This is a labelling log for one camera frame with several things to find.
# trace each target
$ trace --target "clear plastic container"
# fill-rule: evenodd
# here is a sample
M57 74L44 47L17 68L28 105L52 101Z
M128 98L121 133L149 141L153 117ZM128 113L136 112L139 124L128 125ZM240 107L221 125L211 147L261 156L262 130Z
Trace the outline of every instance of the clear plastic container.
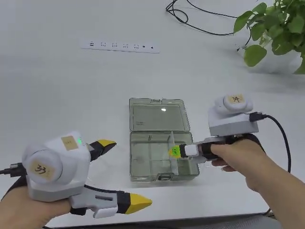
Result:
M135 99L130 109L130 175L134 182L192 180L196 163L169 158L174 145L193 142L182 100Z

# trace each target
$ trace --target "handwritten label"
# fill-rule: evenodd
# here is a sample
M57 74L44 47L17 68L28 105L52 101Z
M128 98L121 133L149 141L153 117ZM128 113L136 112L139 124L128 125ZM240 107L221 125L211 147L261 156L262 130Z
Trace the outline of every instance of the handwritten label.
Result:
M63 144L66 147L66 150L73 150L73 149L78 149L77 143L74 139L73 136L67 136L67 137L62 137L61 138Z
M231 104L244 103L244 97L242 94L234 94L228 96L228 100Z
M30 166L30 171L46 180L52 180L55 169L52 166L34 160Z

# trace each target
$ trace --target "white table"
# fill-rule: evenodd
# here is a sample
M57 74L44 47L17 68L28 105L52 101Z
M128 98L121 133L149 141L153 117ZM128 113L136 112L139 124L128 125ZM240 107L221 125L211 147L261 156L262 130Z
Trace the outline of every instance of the white table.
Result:
M194 1L198 6L238 15L232 1ZM234 51L240 37L215 37L180 25L164 12L163 0L66 0L0 3L0 168L19 162L28 143L79 130L87 142L113 139L118 145L92 164L88 183L143 194L153 204L136 214L93 219L68 214L48 226L228 216L264 212L261 197L244 178L208 164L191 182L132 184L129 180L130 97L183 99L194 141L209 136L207 110L214 99L247 92L256 110L274 115L285 128L292 172L305 180L302 76L249 73ZM233 20L186 9L192 23L231 31ZM160 54L81 50L79 40L105 38L152 41ZM286 168L284 142L271 121L258 134L268 155ZM14 182L1 176L0 195Z

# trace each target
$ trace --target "hand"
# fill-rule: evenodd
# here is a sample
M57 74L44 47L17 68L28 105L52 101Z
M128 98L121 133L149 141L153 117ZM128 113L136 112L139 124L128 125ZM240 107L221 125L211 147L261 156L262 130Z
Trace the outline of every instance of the hand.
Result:
M52 218L70 212L66 200L52 203L32 200L27 187L10 191L0 202L0 225L6 229L41 229Z
M263 169L264 161L271 159L257 143L246 139L232 145L212 145L211 151L221 157L212 162L213 166L224 166L227 172L240 172L246 177L248 187L258 191L256 172Z

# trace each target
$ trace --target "power outlet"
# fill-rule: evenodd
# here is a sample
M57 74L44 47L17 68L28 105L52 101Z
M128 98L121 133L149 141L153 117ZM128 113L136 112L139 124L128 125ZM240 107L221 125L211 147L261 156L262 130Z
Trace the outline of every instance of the power outlet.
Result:
M87 40L82 42L82 49L96 49L108 51L122 51L122 52L145 52L145 53L159 53L159 49L149 43L126 43L126 42L106 42L98 40Z

